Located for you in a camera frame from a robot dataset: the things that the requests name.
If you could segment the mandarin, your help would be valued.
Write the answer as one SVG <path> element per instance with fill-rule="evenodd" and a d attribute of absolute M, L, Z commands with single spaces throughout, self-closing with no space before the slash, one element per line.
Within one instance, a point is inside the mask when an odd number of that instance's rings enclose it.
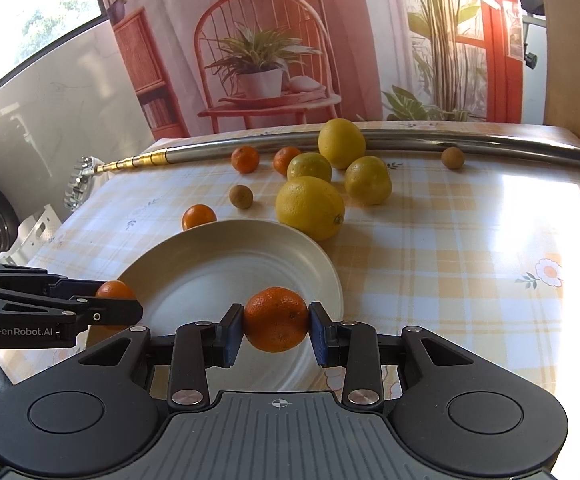
<path fill-rule="evenodd" d="M 260 164 L 260 154 L 252 146 L 240 146 L 232 152 L 230 156 L 232 168 L 240 174 L 250 174 L 258 169 Z"/>
<path fill-rule="evenodd" d="M 119 280 L 107 281 L 96 291 L 97 298 L 135 300 L 136 296 L 130 286 Z"/>
<path fill-rule="evenodd" d="M 281 175 L 287 177 L 288 167 L 292 159 L 301 154 L 301 151 L 295 146 L 286 146 L 281 148 L 273 158 L 273 167 Z"/>
<path fill-rule="evenodd" d="M 269 287 L 243 308 L 243 331 L 254 348 L 280 353 L 296 348 L 308 331 L 308 307 L 293 290 Z"/>
<path fill-rule="evenodd" d="M 182 229 L 184 231 L 203 226 L 204 224 L 217 220 L 214 210 L 205 204 L 195 204 L 190 206 L 183 214 Z"/>

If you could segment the brown kiwi fruit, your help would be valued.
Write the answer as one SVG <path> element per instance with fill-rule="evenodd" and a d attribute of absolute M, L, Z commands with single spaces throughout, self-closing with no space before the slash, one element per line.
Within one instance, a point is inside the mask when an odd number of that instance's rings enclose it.
<path fill-rule="evenodd" d="M 228 198 L 232 206 L 239 210 L 250 209 L 254 202 L 253 192 L 247 185 L 234 185 L 228 194 Z"/>

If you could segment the white ceramic plate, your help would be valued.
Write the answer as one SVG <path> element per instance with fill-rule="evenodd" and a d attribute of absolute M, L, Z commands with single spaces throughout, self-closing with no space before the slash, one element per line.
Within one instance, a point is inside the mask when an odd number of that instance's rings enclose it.
<path fill-rule="evenodd" d="M 140 322 L 154 336 L 196 321 L 219 321 L 232 304 L 246 304 L 279 286 L 305 302 L 318 301 L 330 318 L 343 315 L 336 268 L 319 244 L 283 224 L 225 220 L 181 232 L 148 250 L 120 276 L 144 308 Z M 266 353 L 243 341 L 235 364 L 206 372 L 209 390 L 304 391 L 324 385 L 309 341 Z"/>

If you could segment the large front yellow lemon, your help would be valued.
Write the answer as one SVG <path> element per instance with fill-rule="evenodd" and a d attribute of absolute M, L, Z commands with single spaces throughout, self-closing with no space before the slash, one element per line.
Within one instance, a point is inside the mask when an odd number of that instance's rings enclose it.
<path fill-rule="evenodd" d="M 329 182 L 315 177 L 287 181 L 275 200 L 277 220 L 315 242 L 338 234 L 344 221 L 343 198 Z"/>

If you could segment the greenish yellow lemon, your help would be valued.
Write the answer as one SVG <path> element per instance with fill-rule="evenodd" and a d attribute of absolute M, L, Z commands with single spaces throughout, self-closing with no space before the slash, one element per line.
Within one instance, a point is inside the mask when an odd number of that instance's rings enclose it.
<path fill-rule="evenodd" d="M 332 168 L 330 162 L 319 153 L 301 153 L 289 162 L 286 177 L 288 180 L 314 177 L 330 182 Z"/>

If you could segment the large lemon by pole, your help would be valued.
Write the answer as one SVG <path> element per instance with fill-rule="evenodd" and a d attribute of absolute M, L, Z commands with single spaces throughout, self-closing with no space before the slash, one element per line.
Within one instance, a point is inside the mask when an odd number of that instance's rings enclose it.
<path fill-rule="evenodd" d="M 344 118 L 328 120 L 319 130 L 318 151 L 337 170 L 345 170 L 366 153 L 366 140 L 354 122 Z"/>

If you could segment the small brown longan right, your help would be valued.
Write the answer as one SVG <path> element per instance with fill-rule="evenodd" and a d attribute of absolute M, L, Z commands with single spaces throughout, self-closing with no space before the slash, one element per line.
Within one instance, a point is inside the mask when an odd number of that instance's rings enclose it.
<path fill-rule="evenodd" d="M 449 170 L 459 170 L 465 165 L 465 155 L 456 146 L 451 146 L 442 151 L 442 164 Z"/>

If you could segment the printed room backdrop cloth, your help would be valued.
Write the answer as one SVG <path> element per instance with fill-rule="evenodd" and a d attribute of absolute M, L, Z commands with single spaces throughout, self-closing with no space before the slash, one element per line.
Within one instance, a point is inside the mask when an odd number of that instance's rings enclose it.
<path fill-rule="evenodd" d="M 349 120 L 520 122 L 520 0 L 101 0 L 158 138 Z"/>

